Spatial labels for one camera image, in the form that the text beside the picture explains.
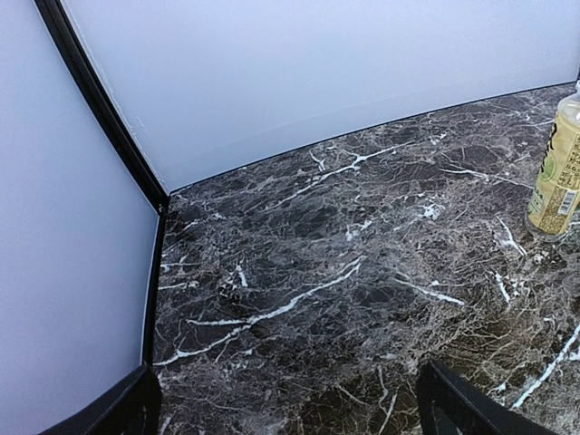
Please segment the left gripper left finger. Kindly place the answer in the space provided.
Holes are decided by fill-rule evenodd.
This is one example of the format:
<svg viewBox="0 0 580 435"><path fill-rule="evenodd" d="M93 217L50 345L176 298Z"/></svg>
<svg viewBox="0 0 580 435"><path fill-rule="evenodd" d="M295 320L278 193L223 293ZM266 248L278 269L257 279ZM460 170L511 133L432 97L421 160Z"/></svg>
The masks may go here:
<svg viewBox="0 0 580 435"><path fill-rule="evenodd" d="M142 364L101 397L43 434L158 433L161 389L147 364Z"/></svg>

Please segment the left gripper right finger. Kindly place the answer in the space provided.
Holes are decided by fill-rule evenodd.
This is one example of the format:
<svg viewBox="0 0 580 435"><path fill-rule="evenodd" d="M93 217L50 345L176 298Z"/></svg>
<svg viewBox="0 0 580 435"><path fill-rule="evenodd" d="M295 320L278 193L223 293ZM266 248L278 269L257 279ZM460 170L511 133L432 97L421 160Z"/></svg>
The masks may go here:
<svg viewBox="0 0 580 435"><path fill-rule="evenodd" d="M447 366L434 360L421 366L416 395L424 434L552 433L494 402Z"/></svg>

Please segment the yellow tea bottle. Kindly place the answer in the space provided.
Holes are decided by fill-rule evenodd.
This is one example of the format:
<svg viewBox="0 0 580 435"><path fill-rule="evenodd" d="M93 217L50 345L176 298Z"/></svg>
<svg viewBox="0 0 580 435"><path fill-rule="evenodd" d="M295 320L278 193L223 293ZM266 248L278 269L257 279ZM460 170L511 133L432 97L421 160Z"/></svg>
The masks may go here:
<svg viewBox="0 0 580 435"><path fill-rule="evenodd" d="M570 228L579 207L579 93L562 99L527 204L527 229L542 240L555 241Z"/></svg>

